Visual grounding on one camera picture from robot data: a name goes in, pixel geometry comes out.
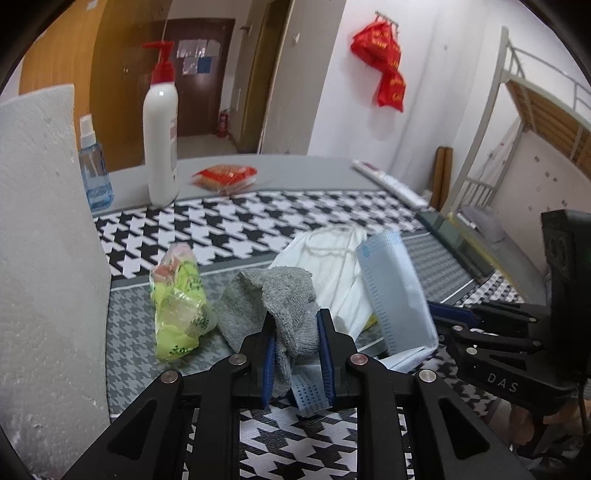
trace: blue gripper pad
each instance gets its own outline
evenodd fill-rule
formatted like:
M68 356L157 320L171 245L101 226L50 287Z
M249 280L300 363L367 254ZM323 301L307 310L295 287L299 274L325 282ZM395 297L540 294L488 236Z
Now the blue gripper pad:
M273 394L273 380L275 378L275 335L269 340L269 348L265 356L265 364L262 370L261 401L266 407Z
M429 311L432 317L447 319L451 322L465 323L469 328L478 328L480 325L469 309L429 302Z
M318 322L318 335L319 335L319 356L320 356L320 367L322 368L322 380L324 384L324 394L329 404L332 406L335 404L335 371L333 368L332 361L330 360L330 351L328 338L326 336L326 329L324 328L324 322L320 312L316 313L316 320Z

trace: white spray cap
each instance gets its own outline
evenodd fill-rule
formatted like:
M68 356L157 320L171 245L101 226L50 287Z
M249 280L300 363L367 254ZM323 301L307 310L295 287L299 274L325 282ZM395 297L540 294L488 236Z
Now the white spray cap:
M92 115L80 118L80 149L91 147L96 143L96 133L92 126Z

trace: fire extinguisher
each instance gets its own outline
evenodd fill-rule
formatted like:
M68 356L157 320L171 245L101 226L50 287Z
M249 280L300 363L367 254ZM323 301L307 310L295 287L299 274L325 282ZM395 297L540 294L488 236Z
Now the fire extinguisher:
M220 119L217 123L217 136L219 138L226 138L228 136L228 122L230 121L230 113L228 110L220 112Z

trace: white pump bottle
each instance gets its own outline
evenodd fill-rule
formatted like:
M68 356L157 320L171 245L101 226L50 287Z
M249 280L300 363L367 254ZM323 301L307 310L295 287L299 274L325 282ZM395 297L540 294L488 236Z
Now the white pump bottle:
M178 93L174 86L174 67L169 61L173 45L171 41L143 45L160 49L158 63L152 71L152 85L144 100L144 155L150 201L156 207L169 205L178 195Z

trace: mask ear loop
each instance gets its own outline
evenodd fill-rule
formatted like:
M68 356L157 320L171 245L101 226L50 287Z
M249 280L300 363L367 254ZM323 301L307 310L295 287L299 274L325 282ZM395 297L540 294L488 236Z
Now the mask ear loop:
M331 226L331 227L326 227L326 228L320 228L318 230L314 230L307 238L306 238L306 243L305 243L305 248L309 249L310 251L319 251L319 252L326 252L326 253L343 253L344 254L344 258L347 258L347 254L351 254L351 255L355 255L355 262L357 263L357 253L354 249L352 248L348 248L348 247L339 247L339 248L334 248L334 247L315 247L314 245L310 245L310 240L312 240L312 237L317 235L318 233L325 233L325 232L330 232L333 230L339 230L339 231L347 231L350 230L350 237L349 237L349 243L351 242L351 239L353 238L353 235L355 234L355 230L357 229L357 227L355 226L351 226L349 228L344 229L344 226ZM341 276L343 275L343 270L345 269L345 262L342 263L342 265L340 266L340 272L339 272L339 276L338 278L341 278ZM355 283L355 281L357 280L357 278L360 275L360 271L355 273L353 275L353 281L352 284ZM336 299L336 293L337 293L337 289L335 289L335 294L332 297L332 300L330 301L330 304L332 305L335 302Z

